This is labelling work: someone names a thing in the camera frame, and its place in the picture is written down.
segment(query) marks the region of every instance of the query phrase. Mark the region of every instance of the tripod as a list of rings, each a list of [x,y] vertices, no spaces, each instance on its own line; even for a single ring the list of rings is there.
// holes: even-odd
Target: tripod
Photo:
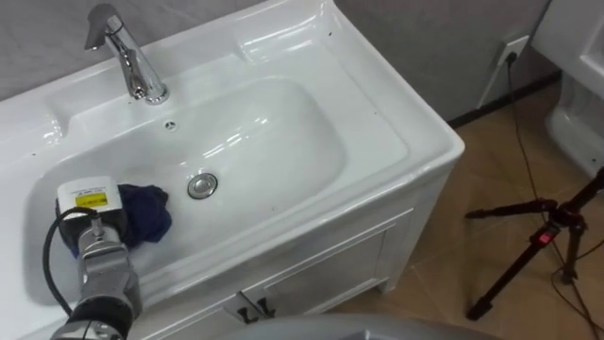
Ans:
[[[580,214],[580,210],[594,197],[600,190],[604,189],[604,167],[598,172],[596,177],[587,184],[570,201],[558,204],[553,199],[538,198],[527,203],[513,204],[510,206],[499,207],[491,210],[477,210],[469,212],[465,218],[476,219],[490,216],[510,216],[523,213],[547,213],[548,218],[545,224],[533,233],[528,240],[528,248],[512,263],[508,270],[495,282],[489,291],[481,297],[466,314],[470,320],[478,320],[493,308],[491,302],[493,299],[513,280],[513,278],[532,260],[539,250],[549,245],[560,233],[562,228],[568,228],[570,237],[568,249],[566,252],[566,261],[562,267],[562,282],[570,284],[577,278],[575,262],[579,252],[579,244],[583,232],[587,229],[587,224]]]

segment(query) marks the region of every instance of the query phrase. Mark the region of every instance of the sink basin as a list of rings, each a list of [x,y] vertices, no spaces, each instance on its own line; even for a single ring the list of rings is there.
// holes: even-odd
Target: sink basin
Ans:
[[[0,103],[7,338],[48,338],[64,318],[41,263],[65,181],[111,176],[170,195],[173,226],[131,251],[149,307],[442,177],[463,150],[331,0],[269,0],[143,52],[171,91],[159,106],[131,100],[115,59]],[[200,173],[218,186],[193,199]],[[51,271],[76,301],[76,260],[57,235]]]
[[[132,252],[144,278],[316,196],[345,164],[336,131],[304,89],[289,80],[262,80],[54,166],[31,192],[25,241],[43,242],[63,182],[110,175],[120,183],[157,185],[170,195],[167,208],[174,223],[159,244]],[[204,172],[218,178],[218,189],[207,199],[193,199],[188,182]],[[52,270],[63,273],[57,284],[75,301],[76,261],[58,236],[54,242]],[[39,303],[56,304],[43,280],[42,248],[28,248],[24,256],[29,293]]]

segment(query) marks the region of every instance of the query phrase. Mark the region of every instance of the cabinet door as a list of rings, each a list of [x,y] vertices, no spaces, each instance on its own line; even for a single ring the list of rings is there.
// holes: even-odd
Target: cabinet door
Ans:
[[[385,232],[365,239],[322,261],[298,268],[277,281],[243,293],[253,302],[265,298],[275,316],[322,312],[346,294],[377,284],[375,277]]]
[[[254,308],[233,295],[209,308],[192,314],[145,340],[210,340],[246,325],[241,313],[252,321],[258,319]]]

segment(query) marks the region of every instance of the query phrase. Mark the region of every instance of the faucet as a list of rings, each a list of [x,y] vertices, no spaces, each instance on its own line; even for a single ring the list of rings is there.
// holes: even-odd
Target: faucet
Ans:
[[[128,92],[134,99],[144,98],[149,105],[159,105],[168,99],[168,88],[134,42],[114,6],[96,5],[88,14],[88,22],[90,29],[84,48],[97,50],[105,43],[109,45],[122,65]]]

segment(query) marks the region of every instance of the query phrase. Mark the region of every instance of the vanity cabinet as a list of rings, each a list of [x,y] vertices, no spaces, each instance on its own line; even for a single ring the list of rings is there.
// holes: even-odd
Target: vanity cabinet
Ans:
[[[369,204],[150,306],[129,339],[210,340],[267,317],[322,313],[396,287],[446,177]]]
[[[243,290],[257,308],[275,316],[321,313],[387,279],[383,251],[403,237],[410,213],[377,226]]]

